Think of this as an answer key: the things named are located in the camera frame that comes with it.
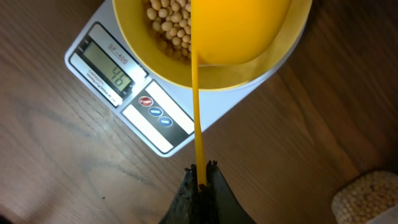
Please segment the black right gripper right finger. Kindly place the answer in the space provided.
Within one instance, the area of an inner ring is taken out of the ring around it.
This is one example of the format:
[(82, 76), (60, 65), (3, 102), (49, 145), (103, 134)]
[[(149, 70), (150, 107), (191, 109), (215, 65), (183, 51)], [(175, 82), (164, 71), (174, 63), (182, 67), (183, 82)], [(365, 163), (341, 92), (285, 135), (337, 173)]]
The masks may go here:
[(255, 224), (238, 202), (217, 161), (206, 165), (206, 185), (203, 186), (203, 222), (211, 224)]

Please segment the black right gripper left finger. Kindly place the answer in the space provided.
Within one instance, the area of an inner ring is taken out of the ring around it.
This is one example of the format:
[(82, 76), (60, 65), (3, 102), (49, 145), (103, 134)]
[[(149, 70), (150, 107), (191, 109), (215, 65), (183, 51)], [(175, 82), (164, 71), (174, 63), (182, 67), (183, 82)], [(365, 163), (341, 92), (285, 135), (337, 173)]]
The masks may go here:
[(185, 176), (164, 217), (159, 224), (199, 223), (197, 168), (195, 164), (184, 169)]

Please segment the orange plastic measuring scoop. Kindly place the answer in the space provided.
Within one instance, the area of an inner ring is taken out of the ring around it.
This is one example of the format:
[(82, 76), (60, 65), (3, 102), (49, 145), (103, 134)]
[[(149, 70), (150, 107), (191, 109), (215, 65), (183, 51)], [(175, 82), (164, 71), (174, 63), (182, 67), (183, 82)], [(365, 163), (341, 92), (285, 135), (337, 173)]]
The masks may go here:
[(200, 124), (199, 67), (238, 65), (258, 57), (276, 37), (290, 4), (290, 1), (285, 0), (192, 2), (192, 90), (199, 185), (206, 184), (206, 162)]

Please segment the soybeans in yellow bowl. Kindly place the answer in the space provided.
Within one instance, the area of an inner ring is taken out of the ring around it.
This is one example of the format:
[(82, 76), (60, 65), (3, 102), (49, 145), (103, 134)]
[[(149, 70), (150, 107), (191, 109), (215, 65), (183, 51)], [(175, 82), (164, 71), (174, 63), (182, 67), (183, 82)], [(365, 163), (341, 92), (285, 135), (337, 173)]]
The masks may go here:
[(168, 57), (190, 63), (191, 0), (143, 0), (144, 15), (158, 48)]

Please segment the pale yellow plastic bowl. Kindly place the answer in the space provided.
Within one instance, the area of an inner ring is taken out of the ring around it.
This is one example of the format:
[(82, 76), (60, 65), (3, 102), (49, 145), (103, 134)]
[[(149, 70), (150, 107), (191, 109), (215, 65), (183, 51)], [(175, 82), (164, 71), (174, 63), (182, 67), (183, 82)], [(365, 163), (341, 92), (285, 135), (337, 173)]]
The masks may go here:
[[(291, 1), (275, 39), (257, 58), (240, 65), (200, 67), (200, 90), (221, 91), (245, 85), (271, 69), (287, 56), (300, 38), (312, 6), (311, 1)], [(168, 83), (191, 89), (191, 68), (186, 63), (173, 60), (159, 48), (143, 1), (113, 1), (114, 13), (124, 40), (136, 57), (155, 75)]]

